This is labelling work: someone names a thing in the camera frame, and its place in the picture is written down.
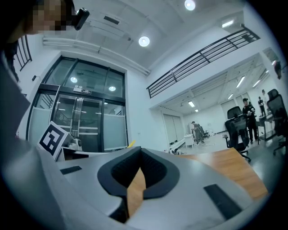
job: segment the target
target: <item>fluorescent light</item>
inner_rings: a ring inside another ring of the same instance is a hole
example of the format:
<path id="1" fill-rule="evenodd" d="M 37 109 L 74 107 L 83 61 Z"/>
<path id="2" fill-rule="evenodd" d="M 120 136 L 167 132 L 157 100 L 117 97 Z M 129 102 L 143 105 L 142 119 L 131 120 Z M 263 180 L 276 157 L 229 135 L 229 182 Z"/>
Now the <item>fluorescent light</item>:
<path id="1" fill-rule="evenodd" d="M 241 85 L 241 83 L 243 82 L 243 80 L 244 80 L 244 76 L 241 78 L 241 80 L 239 81 L 239 83 L 238 83 L 238 85 L 236 86 L 236 88 L 238 88 L 240 85 Z"/>
<path id="2" fill-rule="evenodd" d="M 186 7 L 187 10 L 194 10 L 195 7 L 196 7 L 196 4 L 192 0 L 186 0 L 185 1 L 185 7 Z"/>
<path id="3" fill-rule="evenodd" d="M 110 87 L 109 87 L 109 90 L 113 92 L 113 91 L 116 90 L 116 87 L 115 87 L 115 86 L 110 86 Z"/>
<path id="4" fill-rule="evenodd" d="M 253 85 L 253 87 L 255 87 L 258 83 L 260 82 L 260 80 L 259 81 L 257 81 L 256 83 L 255 83 L 255 85 Z"/>
<path id="5" fill-rule="evenodd" d="M 188 102 L 189 105 L 191 105 L 191 107 L 195 107 L 195 105 L 193 104 L 193 102 Z"/>
<path id="6" fill-rule="evenodd" d="M 150 39 L 148 37 L 146 37 L 146 36 L 140 37 L 139 45 L 141 45 L 142 47 L 145 47 L 145 46 L 147 46 L 149 44 L 150 44 Z"/>
<path id="7" fill-rule="evenodd" d="M 71 77 L 70 80 L 71 80 L 73 83 L 76 83 L 76 82 L 77 82 L 77 78 L 76 78 L 76 77 Z"/>
<path id="8" fill-rule="evenodd" d="M 234 20 L 226 22 L 226 23 L 222 24 L 222 28 L 228 27 L 228 26 L 232 25 L 233 23 L 234 23 Z"/>

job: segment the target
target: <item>white ceiling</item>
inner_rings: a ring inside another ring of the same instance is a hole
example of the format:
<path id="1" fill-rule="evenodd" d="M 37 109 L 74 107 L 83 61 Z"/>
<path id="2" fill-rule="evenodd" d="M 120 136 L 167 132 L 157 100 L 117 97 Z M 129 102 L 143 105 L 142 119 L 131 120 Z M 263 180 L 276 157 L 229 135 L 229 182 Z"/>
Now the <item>white ceiling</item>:
<path id="1" fill-rule="evenodd" d="M 245 79 L 236 88 L 242 76 L 245 76 Z M 231 99 L 249 91 L 258 80 L 268 76 L 269 73 L 266 73 L 260 55 L 257 54 L 211 77 L 205 83 L 183 92 L 180 96 L 162 104 L 161 107 L 184 115 L 195 113 L 196 109 L 201 111 L 228 101 L 232 93 L 234 95 Z M 188 104 L 189 101 L 194 103 L 194 108 Z"/>
<path id="2" fill-rule="evenodd" d="M 203 25 L 221 26 L 223 20 L 234 18 L 236 23 L 229 30 L 235 31 L 243 22 L 238 17 L 243 9 L 240 0 L 194 1 L 195 10 L 188 11 L 185 0 L 74 0 L 76 9 L 85 7 L 90 16 L 79 32 L 62 31 L 57 36 L 99 45 L 149 69 L 168 49 L 180 45 L 182 39 Z M 104 20 L 105 16 L 120 23 Z M 45 36 L 56 35 L 47 32 Z M 150 38 L 149 46 L 139 46 L 142 36 Z"/>

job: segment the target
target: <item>railing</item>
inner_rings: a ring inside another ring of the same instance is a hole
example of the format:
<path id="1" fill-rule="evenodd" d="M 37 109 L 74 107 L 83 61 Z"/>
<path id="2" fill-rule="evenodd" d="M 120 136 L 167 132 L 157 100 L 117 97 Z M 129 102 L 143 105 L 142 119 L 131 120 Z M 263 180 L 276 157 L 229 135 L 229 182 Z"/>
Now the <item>railing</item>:
<path id="1" fill-rule="evenodd" d="M 31 58 L 31 55 L 30 55 L 29 46 L 28 46 L 28 41 L 27 41 L 27 35 L 25 35 L 24 38 L 25 39 L 23 39 L 23 37 L 21 37 L 18 40 L 18 48 L 17 48 L 17 53 L 16 53 L 17 59 L 18 59 L 19 64 L 21 66 L 20 71 L 26 66 L 26 64 L 29 61 L 32 61 L 32 58 Z"/>
<path id="2" fill-rule="evenodd" d="M 158 80 L 154 81 L 146 88 L 149 92 L 150 98 L 153 98 L 166 88 L 172 86 L 179 80 L 187 77 L 191 73 L 208 65 L 216 59 L 260 39 L 260 37 L 246 28 L 243 24 L 241 27 L 243 28 L 242 30 L 221 38 L 192 54 L 190 57 L 186 58 L 184 61 L 180 62 L 177 66 L 161 76 Z"/>

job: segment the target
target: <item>gray floor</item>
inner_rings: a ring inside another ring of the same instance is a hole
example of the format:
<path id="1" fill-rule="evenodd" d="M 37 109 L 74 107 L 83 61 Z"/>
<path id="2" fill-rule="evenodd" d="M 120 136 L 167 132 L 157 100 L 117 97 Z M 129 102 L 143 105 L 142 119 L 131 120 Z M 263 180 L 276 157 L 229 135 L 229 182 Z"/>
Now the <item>gray floor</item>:
<path id="1" fill-rule="evenodd" d="M 209 137 L 204 140 L 204 144 L 199 144 L 193 148 L 186 148 L 183 145 L 180 150 L 185 154 L 194 155 L 227 149 L 225 139 L 222 137 L 223 134 L 225 133 Z M 273 150 L 278 147 L 279 139 L 279 137 L 274 137 L 267 142 L 260 141 L 259 145 L 254 142 L 246 148 L 249 151 L 248 156 L 251 158 L 250 165 L 263 181 L 269 193 L 273 191 L 284 165 L 285 148 L 277 151 L 276 156 L 273 155 Z"/>

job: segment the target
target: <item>wooden panel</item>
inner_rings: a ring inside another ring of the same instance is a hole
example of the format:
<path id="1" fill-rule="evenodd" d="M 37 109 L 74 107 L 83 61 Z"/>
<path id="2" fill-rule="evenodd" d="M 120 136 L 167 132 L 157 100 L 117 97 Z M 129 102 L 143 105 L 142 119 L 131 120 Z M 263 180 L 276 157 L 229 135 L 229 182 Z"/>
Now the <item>wooden panel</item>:
<path id="1" fill-rule="evenodd" d="M 260 199 L 268 194 L 263 182 L 248 162 L 234 148 L 213 153 L 177 155 L 175 157 L 194 159 L 209 165 L 211 168 L 242 186 L 252 199 Z M 145 189 L 145 178 L 141 169 L 139 169 L 127 190 L 130 216 L 132 216 L 142 204 L 143 191 Z"/>

